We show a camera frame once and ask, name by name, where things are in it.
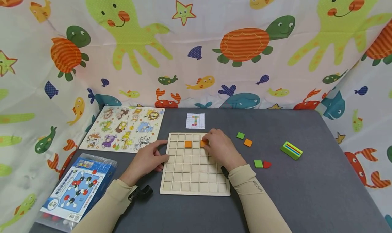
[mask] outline beige sleeve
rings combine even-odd
[[[240,197],[250,233],[291,233],[255,176],[249,164],[235,168],[229,174],[229,180]]]
[[[111,233],[118,218],[130,202],[128,196],[137,188],[129,187],[119,179],[113,180],[106,193],[83,217],[72,233]]]

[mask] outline hand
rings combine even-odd
[[[162,172],[162,163],[168,161],[169,155],[161,156],[157,148],[164,144],[167,144],[167,140],[157,140],[141,148],[119,179],[128,186],[134,186],[141,177],[151,171]]]
[[[238,153],[230,138],[220,129],[212,128],[209,133],[202,138],[206,142],[204,149],[218,160],[227,169],[233,169],[246,165],[246,161]]]

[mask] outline orange striped turtle shell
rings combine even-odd
[[[82,54],[79,48],[70,40],[55,37],[52,38],[54,45],[50,49],[52,60],[57,69],[63,73],[70,73],[72,69],[82,62]]]
[[[258,56],[267,47],[270,37],[265,30],[243,28],[224,35],[221,51],[233,61],[247,61]]]
[[[392,19],[381,31],[380,35],[366,51],[371,59],[383,59],[392,54]]]

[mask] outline table surface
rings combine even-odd
[[[187,113],[205,113],[206,129],[185,129]],[[166,109],[158,139],[168,139],[170,132],[208,132],[211,128],[222,129],[233,140],[293,233],[391,233],[316,111]],[[237,132],[252,140],[252,147],[243,145]],[[298,161],[279,150],[286,141],[304,152]],[[165,152],[166,146],[160,148],[161,154]],[[71,164],[81,153],[116,160],[114,178],[135,156],[79,150]],[[255,169],[255,159],[265,159],[272,166]],[[131,205],[114,232],[248,232],[241,202],[232,187],[230,197],[161,195],[161,178],[161,173],[153,172],[139,181],[139,186],[149,185],[154,193]],[[35,223],[30,232],[59,231]]]

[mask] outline red heart-shaped tile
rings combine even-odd
[[[263,168],[269,168],[272,165],[272,163],[268,161],[263,161]]]

